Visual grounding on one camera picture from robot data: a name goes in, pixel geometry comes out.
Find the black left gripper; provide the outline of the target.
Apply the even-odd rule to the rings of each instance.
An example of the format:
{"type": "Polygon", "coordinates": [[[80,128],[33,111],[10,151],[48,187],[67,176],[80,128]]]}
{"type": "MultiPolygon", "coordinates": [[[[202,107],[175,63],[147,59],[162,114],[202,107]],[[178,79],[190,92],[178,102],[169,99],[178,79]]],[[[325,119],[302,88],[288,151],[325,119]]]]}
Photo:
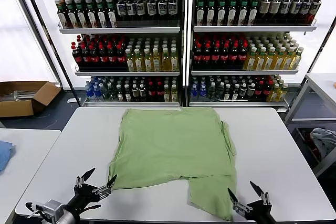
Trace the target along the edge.
{"type": "Polygon", "coordinates": [[[80,215],[91,209],[96,209],[101,207],[101,204],[97,204],[91,207],[87,206],[92,202],[99,202],[100,200],[108,197],[112,192],[112,187],[117,178],[117,174],[115,174],[106,185],[101,187],[96,187],[88,184],[84,184],[90,176],[95,171],[95,167],[86,171],[82,176],[77,176],[74,192],[75,195],[71,198],[71,200],[66,204],[66,210],[69,211],[74,218],[79,218],[80,215]]]}

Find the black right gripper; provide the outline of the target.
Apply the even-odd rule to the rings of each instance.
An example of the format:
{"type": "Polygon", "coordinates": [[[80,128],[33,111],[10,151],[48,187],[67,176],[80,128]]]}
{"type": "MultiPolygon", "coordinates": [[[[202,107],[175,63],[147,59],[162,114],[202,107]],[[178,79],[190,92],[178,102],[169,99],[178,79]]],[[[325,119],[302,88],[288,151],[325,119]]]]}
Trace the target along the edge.
{"type": "Polygon", "coordinates": [[[250,184],[261,200],[243,204],[238,201],[234,193],[227,188],[233,210],[240,216],[245,216],[247,220],[253,220],[257,224],[276,224],[276,220],[271,215],[271,201],[268,192],[264,192],[258,185],[250,181],[250,184]]]}

